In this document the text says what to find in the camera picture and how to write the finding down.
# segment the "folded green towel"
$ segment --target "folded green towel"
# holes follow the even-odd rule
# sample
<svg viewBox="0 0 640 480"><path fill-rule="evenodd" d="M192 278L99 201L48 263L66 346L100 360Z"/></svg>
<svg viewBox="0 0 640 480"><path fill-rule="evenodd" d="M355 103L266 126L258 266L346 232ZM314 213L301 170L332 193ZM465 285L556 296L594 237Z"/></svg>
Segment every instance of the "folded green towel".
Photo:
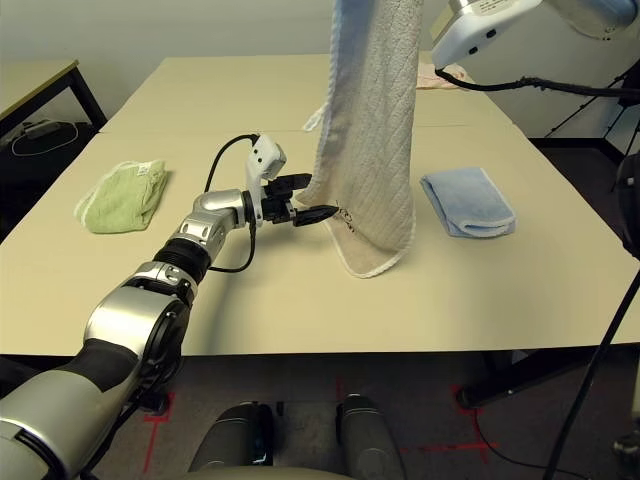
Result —
<svg viewBox="0 0 640 480"><path fill-rule="evenodd" d="M144 230L166 183L162 160L121 163L80 200L73 215L93 233Z"/></svg>

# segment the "black table leg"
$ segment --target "black table leg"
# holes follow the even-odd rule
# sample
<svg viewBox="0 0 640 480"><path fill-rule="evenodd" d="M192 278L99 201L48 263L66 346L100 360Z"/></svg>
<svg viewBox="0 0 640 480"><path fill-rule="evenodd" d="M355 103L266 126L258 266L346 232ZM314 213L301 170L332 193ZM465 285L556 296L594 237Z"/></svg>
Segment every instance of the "black table leg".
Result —
<svg viewBox="0 0 640 480"><path fill-rule="evenodd" d="M80 105L89 117L89 120L91 120L93 128L95 130L100 130L100 128L107 123L107 117L104 116L100 105L98 105L98 102L91 93L91 90L89 90L89 87L84 81L84 78L82 78L80 71L75 67L73 70L70 70L67 75L69 75L71 79L71 83L69 85L71 87L71 91L78 99L78 102L80 102Z"/></svg>
<svg viewBox="0 0 640 480"><path fill-rule="evenodd" d="M6 135L11 129L20 125L20 122L26 120L29 115L36 112L67 87L71 88L76 99L80 102L83 110L91 120L94 130L99 130L107 123L107 118L102 113L100 105L96 102L80 71L77 67L74 67L4 118L1 118L0 136Z"/></svg>
<svg viewBox="0 0 640 480"><path fill-rule="evenodd" d="M538 350L489 378L462 388L457 395L464 408L477 408L513 395L573 368L586 364L594 347Z"/></svg>

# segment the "beige table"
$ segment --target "beige table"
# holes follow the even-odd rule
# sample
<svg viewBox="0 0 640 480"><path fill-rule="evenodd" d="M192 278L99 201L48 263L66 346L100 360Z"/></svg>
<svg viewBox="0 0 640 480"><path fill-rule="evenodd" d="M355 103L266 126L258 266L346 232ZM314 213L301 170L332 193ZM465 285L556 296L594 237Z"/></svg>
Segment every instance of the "beige table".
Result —
<svg viewBox="0 0 640 480"><path fill-rule="evenodd" d="M101 131L300 131L326 100L328 71L328 55L168 58ZM416 94L415 126L492 122L511 123L482 93Z"/></svg>
<svg viewBox="0 0 640 480"><path fill-rule="evenodd" d="M310 171L317 134L271 132L285 173ZM74 354L94 306L171 235L232 134L100 134L0 245L0 352ZM244 182L247 146L229 150L217 188ZM164 158L172 171L145 232L93 235L72 217L112 165ZM427 172L487 169L518 214L515 234L449 237L422 192ZM503 350L599 342L637 262L515 127L420 127L411 186L417 229L409 255L369 280L351 277L322 225L258 231L251 268L210 272L183 345L187 355ZM246 231L217 262L240 264ZM640 340L636 299L616 342Z"/></svg>
<svg viewBox="0 0 640 480"><path fill-rule="evenodd" d="M96 129L106 122L78 70L77 60L37 60L0 65L0 135L70 87Z"/></svg>

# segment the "table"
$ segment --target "table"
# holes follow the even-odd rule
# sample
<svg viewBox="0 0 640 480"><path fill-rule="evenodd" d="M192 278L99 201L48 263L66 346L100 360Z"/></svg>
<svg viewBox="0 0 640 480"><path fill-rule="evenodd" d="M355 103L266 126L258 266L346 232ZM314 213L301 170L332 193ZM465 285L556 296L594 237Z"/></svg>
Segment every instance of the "table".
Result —
<svg viewBox="0 0 640 480"><path fill-rule="evenodd" d="M310 171L317 133L266 132L285 150L282 174ZM190 211L212 155L231 134L99 134L0 245L0 351L75 354L92 309L151 259ZM217 188L244 182L248 147L225 156ZM112 165L164 158L172 171L145 232L93 235L76 202ZM186 355L534 349L599 342L636 261L580 195L514 126L418 127L411 186L417 228L387 273L350 276L322 225L258 231L253 265L209 273L183 344ZM449 237L422 192L427 172L479 165L519 224L486 241ZM246 231L219 265L241 264ZM616 342L640 339L640 301Z"/></svg>
<svg viewBox="0 0 640 480"><path fill-rule="evenodd" d="M101 131L299 131L325 102L328 77L328 55L167 58ZM416 93L417 127L487 122L511 124L483 93Z"/></svg>
<svg viewBox="0 0 640 480"><path fill-rule="evenodd" d="M77 60L40 60L0 66L0 135L70 87L97 130L107 121L78 70Z"/></svg>

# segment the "blue towel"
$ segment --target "blue towel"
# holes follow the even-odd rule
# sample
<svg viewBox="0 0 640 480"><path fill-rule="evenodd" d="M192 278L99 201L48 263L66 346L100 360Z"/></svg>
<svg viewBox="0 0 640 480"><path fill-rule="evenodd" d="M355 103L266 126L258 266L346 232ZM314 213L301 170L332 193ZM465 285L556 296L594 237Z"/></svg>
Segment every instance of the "blue towel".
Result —
<svg viewBox="0 0 640 480"><path fill-rule="evenodd" d="M515 212L482 168L432 173L420 184L453 237L497 237L516 228Z"/></svg>

